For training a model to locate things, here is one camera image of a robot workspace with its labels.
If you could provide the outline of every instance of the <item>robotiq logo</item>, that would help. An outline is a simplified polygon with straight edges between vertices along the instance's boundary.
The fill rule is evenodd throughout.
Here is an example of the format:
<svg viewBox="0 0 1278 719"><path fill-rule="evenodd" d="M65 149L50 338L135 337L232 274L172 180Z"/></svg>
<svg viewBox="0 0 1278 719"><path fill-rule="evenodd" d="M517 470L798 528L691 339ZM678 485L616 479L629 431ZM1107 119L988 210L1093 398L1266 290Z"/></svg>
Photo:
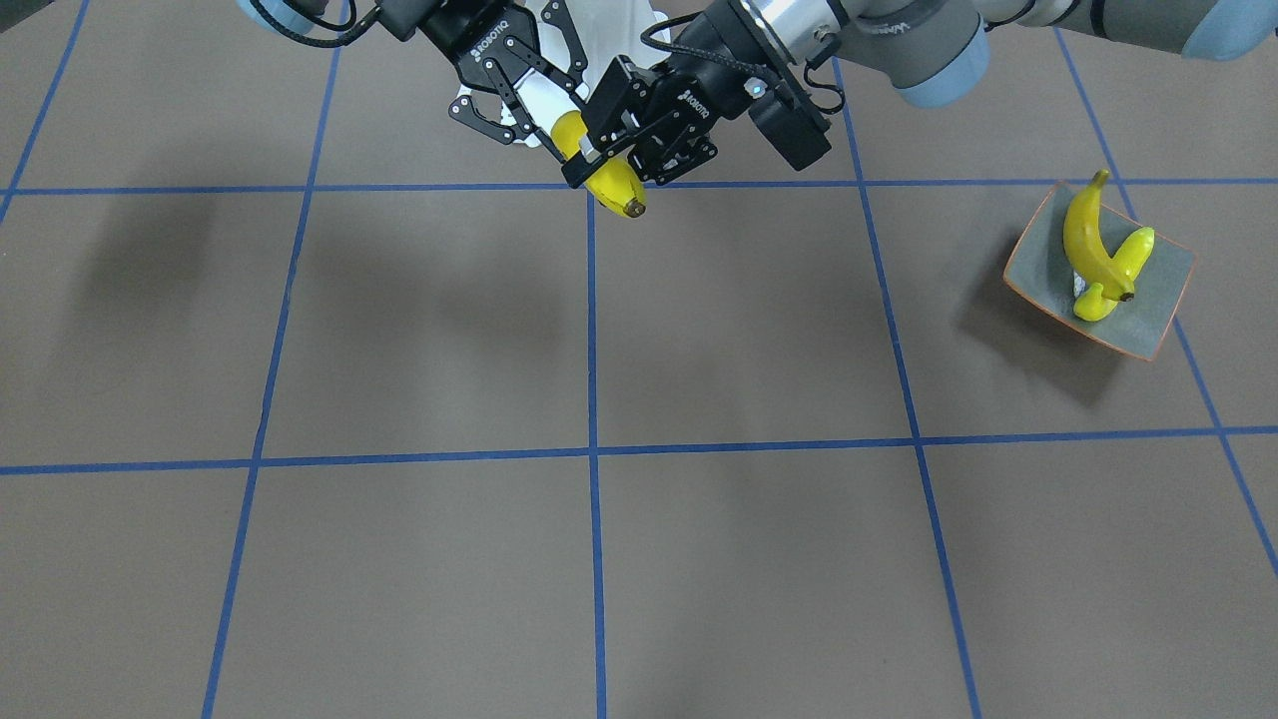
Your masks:
<svg viewBox="0 0 1278 719"><path fill-rule="evenodd" d="M895 26L878 26L869 28L870 34L905 34L914 29L910 23L896 23Z"/></svg>
<svg viewBox="0 0 1278 719"><path fill-rule="evenodd" d="M488 46L497 42L497 38L501 37L501 34L507 29L510 29L510 20L501 20L488 34L483 37L483 40L479 41L478 45L474 46L473 50L470 50L470 56L475 59L475 63L478 63L484 51L488 50Z"/></svg>
<svg viewBox="0 0 1278 719"><path fill-rule="evenodd" d="M711 111L705 109L705 105L702 105L700 100L693 96L691 89L685 89L675 100L682 100L684 102L688 102L688 106L691 107L693 110L697 110L697 114L700 115L703 120L711 119Z"/></svg>

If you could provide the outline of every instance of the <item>blue grid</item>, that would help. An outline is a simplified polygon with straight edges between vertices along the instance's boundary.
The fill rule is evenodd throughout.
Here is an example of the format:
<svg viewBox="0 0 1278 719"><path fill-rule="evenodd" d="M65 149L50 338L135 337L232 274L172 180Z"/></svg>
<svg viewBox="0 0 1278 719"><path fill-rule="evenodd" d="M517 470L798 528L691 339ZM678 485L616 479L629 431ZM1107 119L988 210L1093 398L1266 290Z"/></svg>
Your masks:
<svg viewBox="0 0 1278 719"><path fill-rule="evenodd" d="M974 719L980 719L980 699L975 672L967 653L966 639L962 628L962 616L960 603L955 591L953 579L950 571L948 556L946 552L944 535L942 531L941 512L937 508L932 489L930 473L928 470L927 448L953 447L953 446L993 446L993 444L1019 444L1019 443L1074 443L1074 442L1130 442L1143 439L1174 439L1174 438L1217 438L1222 452L1229 465L1229 470L1237 483L1238 492L1249 510L1258 538L1264 547L1270 566L1278 576L1278 554L1275 554L1273 541L1268 529L1252 499L1250 487L1237 462L1231 446L1232 437L1278 435L1278 425L1261 427L1227 427L1217 412L1215 404L1208 391L1206 381L1197 365L1189 335L1180 318L1174 321L1177 338L1183 349L1195 383L1201 395L1204 406L1212 420L1210 428L1168 428L1154 430L1116 430L1097 433L1030 433L1030 434L1001 434L1001 435L955 435L955 437L925 437L919 430L918 415L910 390L907 364L896 326L896 317L892 309L892 296L888 287L887 275L883 267L882 253L878 246L878 232L874 226L873 206L869 198L869 188L875 186L1015 186L1015 185L1052 185L1059 178L952 178L952 179L879 179L870 180L864 176L861 169L860 151L856 143L856 132L851 115L851 106L845 107L843 119L847 130L849 144L851 147L855 179L847 180L743 180L743 181L679 181L654 188L662 190L677 189L744 189L744 188L856 188L861 207L865 215L866 230L869 232L870 249L874 258L874 268L878 276L883 312L892 340L892 350L896 359L897 375L901 386L902 402L909 419L909 438L886 439L847 439L847 441L813 441L813 442L758 442L758 443L717 443L717 444L661 444L661 446L601 446L598 430L598 363L597 363L597 285L596 285L596 204L587 198L587 266L588 266L588 425L589 443L587 447L576 448L548 448L548 450L512 450L512 451L475 451L475 452L437 452L437 453L401 453L401 455L366 455L366 456L312 456L312 457L265 457L263 447L267 428L270 424L271 406L275 397L275 383L280 369L280 358L284 350L285 333L288 329L290 299L293 282L296 277L298 261L305 238L307 221L311 202L314 193L320 192L469 192L469 190L541 190L541 192L570 192L561 184L555 183L441 183L441 184L318 184L316 181L320 157L323 149L325 129L328 109L332 101L334 86L337 78L337 69L341 51L332 51L327 83L323 100L320 107L320 119L316 128L314 144L307 183L303 185L201 185L201 186L81 186L81 188L23 188L20 186L23 172L31 158L31 153L38 139L45 117L55 100L58 87L70 61L83 27L84 17L89 6L89 0L81 0L79 10L72 26L70 36L63 51L58 69L50 82L49 91L41 103L40 111L32 124L22 156L14 169L8 186L3 188L0 198L0 222L8 215L9 207L15 197L40 195L138 195L138 194L222 194L222 193L300 193L302 208L299 212L296 232L294 236L293 253L289 261L285 278L279 322L275 341L271 351L270 369L267 372L266 387L262 396L262 414L258 430L254 438L253 452L248 458L235 460L188 460L170 462L111 462L111 464L75 464L75 465L31 465L31 466L0 466L0 478L4 476L40 476L40 475L98 475L114 473L161 473L161 471L196 471L196 470L247 470L248 476L244 488L239 522L235 533L235 545L231 563L227 572L226 590L222 602L222 610L219 621L217 635L215 637L213 654L210 663L208 682L203 702L202 716L210 719L213 715L213 706L217 696L217 683L221 670L221 662L226 645L226 636L230 627L235 589L239 577L239 568L243 561L244 547L248 536L249 518L252 515L253 496L257 487L258 473L262 469L279 467L336 467L360 465L396 465L396 464L445 464L445 462L496 462L516 460L546 460L546 458L587 458L589 461L589 497L590 497L590 529L592 529L592 562L594 581L594 639L596 639L596 687L597 687L597 715L599 719L607 716L607 669L606 669L606 622L604 622L604 568L603 568L603 539L602 539L602 501L599 496L599 458L622 456L656 456L656 455L703 455L703 453L741 453L741 452L805 452L805 451L856 451L868 448L914 448L919 467L919 476L927 501L928 516L932 525L935 543L937 561L946 587L947 603L955 632L955 641L964 679L967 690L970 710ZM1109 165L1114 184L1118 186L1123 203L1132 217L1136 209L1127 192L1128 185L1270 185L1278 184L1278 176L1251 176L1251 178L1125 178L1114 161L1109 143L1105 138L1100 120L1089 100L1084 80L1074 63L1065 36L1059 29L1053 29L1061 54L1068 66L1075 82L1079 97L1093 124L1097 139L1100 143L1105 161ZM843 78L838 65L835 65L836 80L842 84ZM1067 181L1082 184L1086 178L1070 178Z"/></svg>

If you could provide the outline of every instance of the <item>blue joint cap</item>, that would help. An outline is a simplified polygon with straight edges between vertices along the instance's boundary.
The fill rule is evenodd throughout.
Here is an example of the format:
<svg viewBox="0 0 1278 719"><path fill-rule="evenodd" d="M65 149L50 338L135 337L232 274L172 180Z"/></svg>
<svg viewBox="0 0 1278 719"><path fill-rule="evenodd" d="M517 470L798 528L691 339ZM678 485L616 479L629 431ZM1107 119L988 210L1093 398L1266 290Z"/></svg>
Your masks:
<svg viewBox="0 0 1278 719"><path fill-rule="evenodd" d="M244 14L253 18L257 22L257 24L265 27L271 32L275 32L275 28L271 27L270 23L267 23L265 19L262 19L262 15L259 15L258 11L253 9L253 5L250 5L248 0L235 0L235 3L240 6L240 10L244 10ZM272 18L279 20L281 26L291 29L298 34L305 34L311 32L311 28L314 27L311 23L311 20L294 13L293 8L285 5L284 0L261 0L261 3L262 6L266 8L266 11L271 13Z"/></svg>
<svg viewBox="0 0 1278 719"><path fill-rule="evenodd" d="M1220 0L1181 50L1196 60L1237 60L1278 28L1275 0Z"/></svg>
<svg viewBox="0 0 1278 719"><path fill-rule="evenodd" d="M901 97L915 107L942 107L971 92L989 69L989 38L984 24L976 27L962 52L939 73L914 87L896 88Z"/></svg>

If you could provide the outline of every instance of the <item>yellow banana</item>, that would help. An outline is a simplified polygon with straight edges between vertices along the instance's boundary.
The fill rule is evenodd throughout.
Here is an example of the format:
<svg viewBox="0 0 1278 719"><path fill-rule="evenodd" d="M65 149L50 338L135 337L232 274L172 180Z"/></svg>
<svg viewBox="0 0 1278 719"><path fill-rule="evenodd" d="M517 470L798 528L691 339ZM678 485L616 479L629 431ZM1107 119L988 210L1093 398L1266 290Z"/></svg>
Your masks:
<svg viewBox="0 0 1278 719"><path fill-rule="evenodd" d="M581 152L579 143L585 132L581 112L573 110L555 123L555 128L551 129L551 139L555 140L555 147L558 147L560 152L571 160ZM585 188L594 194L599 204L622 217L638 217L648 208L644 203L644 186L639 181L639 175L620 156L612 157L590 175L590 179L585 180Z"/></svg>
<svg viewBox="0 0 1278 719"><path fill-rule="evenodd" d="M1088 282L1074 303L1074 313L1091 322L1136 295L1136 276L1154 250L1153 227L1127 235L1113 257L1105 250L1100 241L1100 192L1108 179L1108 170L1097 172L1065 215L1065 254Z"/></svg>

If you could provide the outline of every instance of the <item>gray plate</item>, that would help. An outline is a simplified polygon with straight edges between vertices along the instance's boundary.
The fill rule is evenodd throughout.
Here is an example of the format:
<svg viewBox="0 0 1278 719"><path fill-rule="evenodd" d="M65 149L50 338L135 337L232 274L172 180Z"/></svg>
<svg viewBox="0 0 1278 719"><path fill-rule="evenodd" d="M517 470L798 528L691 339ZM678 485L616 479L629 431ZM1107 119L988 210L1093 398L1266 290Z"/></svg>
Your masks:
<svg viewBox="0 0 1278 719"><path fill-rule="evenodd" d="M1003 271L1003 280L1039 309L1090 338L1153 363L1194 273L1196 257L1158 235L1154 253L1136 278L1136 298L1099 322L1074 314L1074 267L1065 255L1065 213L1075 190L1058 183L1039 206ZM1100 207L1100 236L1111 254L1141 225L1113 208Z"/></svg>

